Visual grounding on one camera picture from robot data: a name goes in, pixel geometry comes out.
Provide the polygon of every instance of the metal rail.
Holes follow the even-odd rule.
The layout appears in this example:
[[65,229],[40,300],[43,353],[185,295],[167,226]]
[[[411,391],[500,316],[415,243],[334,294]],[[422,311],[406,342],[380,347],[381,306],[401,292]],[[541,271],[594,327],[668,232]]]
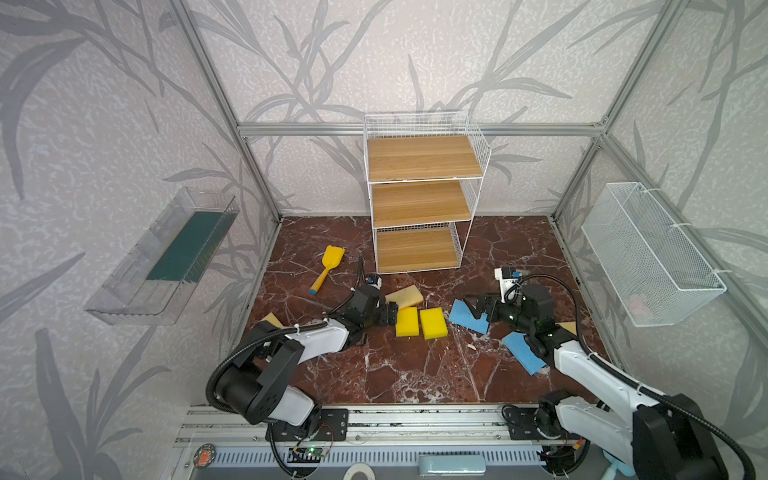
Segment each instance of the metal rail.
[[[492,137],[593,137],[603,128],[591,124],[479,124]],[[362,123],[242,123],[243,137],[355,137],[362,136]]]

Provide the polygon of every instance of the red marble surface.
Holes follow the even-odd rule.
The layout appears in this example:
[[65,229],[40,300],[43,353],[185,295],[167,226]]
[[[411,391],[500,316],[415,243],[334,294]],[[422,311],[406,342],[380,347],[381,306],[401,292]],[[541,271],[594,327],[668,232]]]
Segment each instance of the red marble surface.
[[[317,295],[312,295],[310,286],[323,270],[321,259],[327,245],[346,252],[341,265],[331,271]],[[369,218],[286,218],[247,328],[269,312],[284,324],[322,318],[323,311],[349,293],[359,254],[365,259],[366,272],[374,271]],[[455,298],[497,291],[493,269],[498,266],[548,273],[577,290],[546,217],[477,217],[461,268],[385,275],[382,291],[390,293],[415,284],[424,296],[420,309],[440,306],[447,314]],[[543,283],[551,287],[558,321],[572,321],[573,304],[565,289],[551,281]],[[577,295],[585,338],[604,354],[578,291]],[[560,388],[594,400],[578,383],[554,369],[545,367],[530,376],[501,342],[511,331],[506,324],[492,324],[488,335],[447,324],[448,336],[432,340],[396,337],[394,326],[374,327],[364,345],[301,364],[292,384],[324,404],[528,403]]]

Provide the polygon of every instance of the white wire basket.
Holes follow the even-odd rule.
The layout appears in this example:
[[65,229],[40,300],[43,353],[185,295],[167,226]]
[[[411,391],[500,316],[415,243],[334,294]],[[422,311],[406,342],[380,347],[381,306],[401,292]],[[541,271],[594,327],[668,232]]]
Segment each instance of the white wire basket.
[[726,291],[642,184],[606,184],[581,229],[635,326],[674,325]]

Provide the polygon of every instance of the ventilation grille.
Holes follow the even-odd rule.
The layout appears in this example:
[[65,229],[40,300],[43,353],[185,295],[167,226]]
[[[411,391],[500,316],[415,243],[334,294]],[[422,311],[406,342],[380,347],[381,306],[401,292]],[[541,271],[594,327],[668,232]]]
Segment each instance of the ventilation grille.
[[[279,447],[288,465],[307,467],[306,463],[293,464],[287,447]],[[491,446],[478,445],[473,449],[456,450],[456,446],[334,446],[322,465],[344,467],[366,463],[372,467],[417,466],[420,455],[482,455],[486,465],[543,465],[537,455],[537,445]],[[268,447],[220,447],[213,467],[273,467],[275,461]]]

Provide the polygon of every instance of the clear plastic basket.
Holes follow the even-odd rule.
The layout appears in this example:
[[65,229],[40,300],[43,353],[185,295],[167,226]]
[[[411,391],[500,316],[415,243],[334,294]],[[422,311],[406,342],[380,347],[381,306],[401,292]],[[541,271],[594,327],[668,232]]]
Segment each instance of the clear plastic basket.
[[232,194],[182,188],[85,311],[111,325],[173,325],[239,212]]

